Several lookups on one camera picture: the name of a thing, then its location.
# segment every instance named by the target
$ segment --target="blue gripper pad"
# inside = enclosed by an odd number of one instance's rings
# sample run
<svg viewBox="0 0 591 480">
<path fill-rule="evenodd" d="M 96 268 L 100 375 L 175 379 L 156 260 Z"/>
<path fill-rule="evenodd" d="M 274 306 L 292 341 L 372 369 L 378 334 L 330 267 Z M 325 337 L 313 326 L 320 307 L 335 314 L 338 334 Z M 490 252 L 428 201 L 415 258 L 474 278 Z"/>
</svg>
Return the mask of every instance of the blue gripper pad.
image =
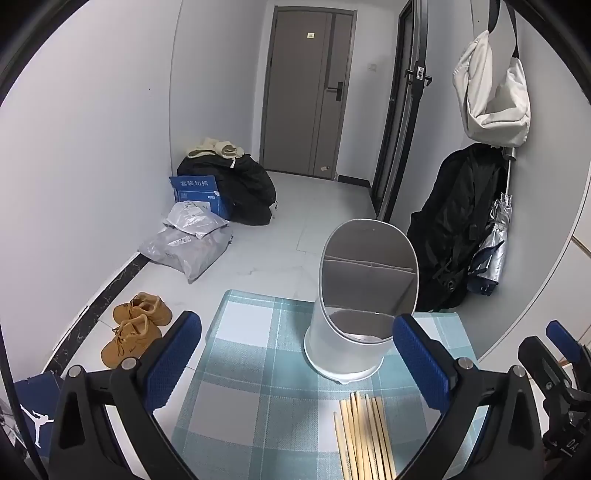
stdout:
<svg viewBox="0 0 591 480">
<path fill-rule="evenodd" d="M 166 340 L 166 346 L 146 376 L 144 383 L 146 411 L 153 412 L 156 408 L 166 405 L 200 339 L 199 315 L 184 312 L 162 338 Z"/>
<path fill-rule="evenodd" d="M 552 320 L 548 324 L 546 336 L 569 362 L 575 364 L 581 360 L 581 346 L 558 320 Z"/>
<path fill-rule="evenodd" d="M 392 337 L 429 408 L 445 413 L 450 404 L 450 380 L 425 345 L 432 340 L 413 317 L 406 314 L 394 319 Z"/>
</svg>

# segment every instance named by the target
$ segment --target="gray door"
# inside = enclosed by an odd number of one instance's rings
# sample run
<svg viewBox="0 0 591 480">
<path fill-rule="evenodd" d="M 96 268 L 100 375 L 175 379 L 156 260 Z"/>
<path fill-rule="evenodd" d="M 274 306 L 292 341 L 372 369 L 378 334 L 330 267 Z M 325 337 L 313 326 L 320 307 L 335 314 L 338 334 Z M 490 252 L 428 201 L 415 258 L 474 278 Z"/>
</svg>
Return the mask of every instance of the gray door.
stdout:
<svg viewBox="0 0 591 480">
<path fill-rule="evenodd" d="M 332 178 L 345 112 L 353 12 L 277 11 L 262 164 Z"/>
</svg>

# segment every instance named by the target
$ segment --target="umbrella handle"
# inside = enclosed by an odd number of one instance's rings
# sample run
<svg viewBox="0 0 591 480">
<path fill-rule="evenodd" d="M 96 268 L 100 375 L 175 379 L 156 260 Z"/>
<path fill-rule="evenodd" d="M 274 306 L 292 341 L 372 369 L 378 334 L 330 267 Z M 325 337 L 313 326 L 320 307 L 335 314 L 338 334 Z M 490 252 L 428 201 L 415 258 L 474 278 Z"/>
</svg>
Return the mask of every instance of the umbrella handle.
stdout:
<svg viewBox="0 0 591 480">
<path fill-rule="evenodd" d="M 515 147 L 504 147 L 503 158 L 506 159 L 507 165 L 507 185 L 505 188 L 505 195 L 509 195 L 509 181 L 511 179 L 511 160 L 517 160 L 517 149 Z"/>
</svg>

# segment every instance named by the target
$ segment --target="sneaker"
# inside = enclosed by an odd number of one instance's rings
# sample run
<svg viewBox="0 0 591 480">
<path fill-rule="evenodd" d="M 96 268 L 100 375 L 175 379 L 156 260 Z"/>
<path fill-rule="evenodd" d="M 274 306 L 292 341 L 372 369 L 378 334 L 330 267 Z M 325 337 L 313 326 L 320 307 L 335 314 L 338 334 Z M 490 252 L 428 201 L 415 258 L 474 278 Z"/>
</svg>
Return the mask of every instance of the sneaker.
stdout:
<svg viewBox="0 0 591 480">
<path fill-rule="evenodd" d="M 150 322 L 146 315 L 123 320 L 113 331 L 115 338 L 100 352 L 100 357 L 108 368 L 117 368 L 130 356 L 139 358 L 156 338 L 162 337 L 160 329 Z"/>
<path fill-rule="evenodd" d="M 113 310 L 113 318 L 119 324 L 140 315 L 146 315 L 148 320 L 158 327 L 168 325 L 173 319 L 173 312 L 160 297 L 143 291 L 138 293 L 129 303 L 117 305 Z"/>
</svg>

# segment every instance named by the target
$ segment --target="beige bag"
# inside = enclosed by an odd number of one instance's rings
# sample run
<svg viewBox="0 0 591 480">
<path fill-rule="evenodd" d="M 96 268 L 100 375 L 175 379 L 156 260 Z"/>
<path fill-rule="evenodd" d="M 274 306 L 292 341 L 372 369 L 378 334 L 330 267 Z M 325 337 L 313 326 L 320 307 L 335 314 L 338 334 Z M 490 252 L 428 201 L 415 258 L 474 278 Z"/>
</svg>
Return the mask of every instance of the beige bag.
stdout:
<svg viewBox="0 0 591 480">
<path fill-rule="evenodd" d="M 488 101 L 492 90 L 492 49 L 490 32 L 499 17 L 501 0 L 489 13 L 489 28 L 476 37 L 462 54 L 453 72 L 453 84 L 460 104 L 466 135 L 495 147 L 519 147 L 530 130 L 530 97 L 519 60 L 515 10 L 507 5 L 515 32 L 515 50 L 505 77 Z"/>
</svg>

